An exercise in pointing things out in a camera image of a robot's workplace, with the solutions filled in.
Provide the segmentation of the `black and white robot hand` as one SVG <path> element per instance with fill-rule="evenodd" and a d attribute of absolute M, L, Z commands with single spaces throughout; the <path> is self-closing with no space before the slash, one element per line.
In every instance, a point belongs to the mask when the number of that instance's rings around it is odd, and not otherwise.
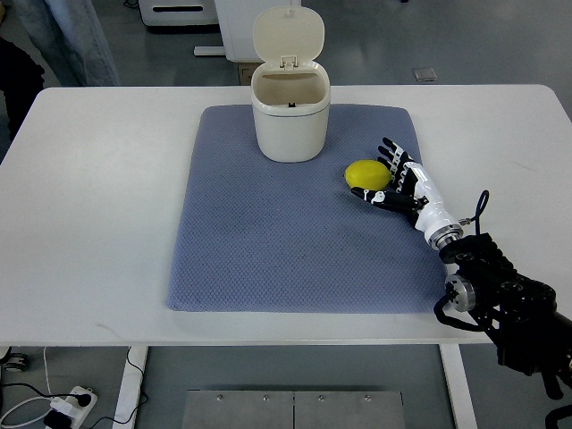
<path fill-rule="evenodd" d="M 460 239 L 462 226 L 446 211 L 442 195 L 425 168 L 391 139 L 383 138 L 378 151 L 375 161 L 389 169 L 390 183 L 383 190 L 355 187 L 351 192 L 373 206 L 404 214 L 435 250 Z"/>

